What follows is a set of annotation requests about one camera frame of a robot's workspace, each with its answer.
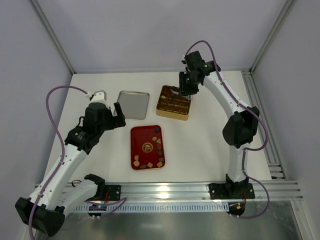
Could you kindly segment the silver tin lid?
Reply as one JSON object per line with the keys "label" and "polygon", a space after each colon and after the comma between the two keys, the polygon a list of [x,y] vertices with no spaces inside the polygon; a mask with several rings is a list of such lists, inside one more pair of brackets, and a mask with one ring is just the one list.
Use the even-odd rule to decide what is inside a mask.
{"label": "silver tin lid", "polygon": [[150,94],[147,92],[122,90],[117,102],[126,119],[144,120],[147,115]]}

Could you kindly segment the silver metal tongs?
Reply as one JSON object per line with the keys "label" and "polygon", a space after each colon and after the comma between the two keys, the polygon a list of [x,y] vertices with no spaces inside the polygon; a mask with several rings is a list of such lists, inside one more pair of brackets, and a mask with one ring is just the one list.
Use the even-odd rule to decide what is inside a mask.
{"label": "silver metal tongs", "polygon": [[171,92],[176,95],[176,96],[179,96],[179,97],[182,97],[182,98],[185,98],[187,99],[188,101],[191,101],[193,98],[191,95],[183,95],[181,92],[180,92],[180,88],[179,87],[175,87],[175,86],[171,86],[170,87],[170,90]]}

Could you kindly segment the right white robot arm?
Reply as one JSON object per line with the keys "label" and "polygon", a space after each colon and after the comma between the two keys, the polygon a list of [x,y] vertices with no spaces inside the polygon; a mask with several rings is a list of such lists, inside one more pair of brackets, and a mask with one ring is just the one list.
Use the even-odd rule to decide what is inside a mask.
{"label": "right white robot arm", "polygon": [[209,184],[210,198],[254,199],[253,187],[246,173],[247,150],[257,134],[260,111],[243,102],[231,89],[218,65],[214,61],[204,61],[198,51],[185,55],[182,63],[186,65],[186,71],[179,73],[179,94],[195,95],[199,91],[198,85],[203,85],[214,95],[227,116],[222,136],[229,146],[228,171],[224,183]]}

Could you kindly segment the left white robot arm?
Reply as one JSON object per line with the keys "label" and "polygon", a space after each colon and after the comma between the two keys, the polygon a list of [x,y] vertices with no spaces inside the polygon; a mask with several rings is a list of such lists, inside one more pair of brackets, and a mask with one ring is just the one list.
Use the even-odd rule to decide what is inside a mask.
{"label": "left white robot arm", "polygon": [[61,145],[58,159],[29,197],[20,197],[15,203],[15,209],[28,226],[32,240],[35,238],[34,230],[48,237],[54,236],[76,207],[90,199],[101,200],[106,195],[105,180],[94,174],[86,175],[79,185],[63,193],[68,180],[99,143],[104,132],[126,125],[120,103],[113,104],[116,112],[113,115],[104,90],[94,93],[84,90],[83,93],[89,99],[89,104],[76,127],[69,131],[66,139],[56,132]]}

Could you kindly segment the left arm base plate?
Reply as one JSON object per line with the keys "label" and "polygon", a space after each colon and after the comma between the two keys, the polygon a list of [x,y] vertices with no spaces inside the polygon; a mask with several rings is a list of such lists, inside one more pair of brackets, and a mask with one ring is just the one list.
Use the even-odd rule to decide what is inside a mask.
{"label": "left arm base plate", "polygon": [[121,199],[122,186],[119,184],[106,184],[104,187],[104,194],[102,199],[106,202],[118,201]]}

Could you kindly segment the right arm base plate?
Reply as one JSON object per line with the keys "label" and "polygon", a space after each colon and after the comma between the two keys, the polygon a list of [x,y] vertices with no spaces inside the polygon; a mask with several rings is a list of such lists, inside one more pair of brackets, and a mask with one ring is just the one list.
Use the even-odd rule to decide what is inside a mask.
{"label": "right arm base plate", "polygon": [[253,185],[249,183],[246,186],[231,185],[225,183],[210,183],[209,195],[211,200],[231,200],[231,199],[255,199]]}

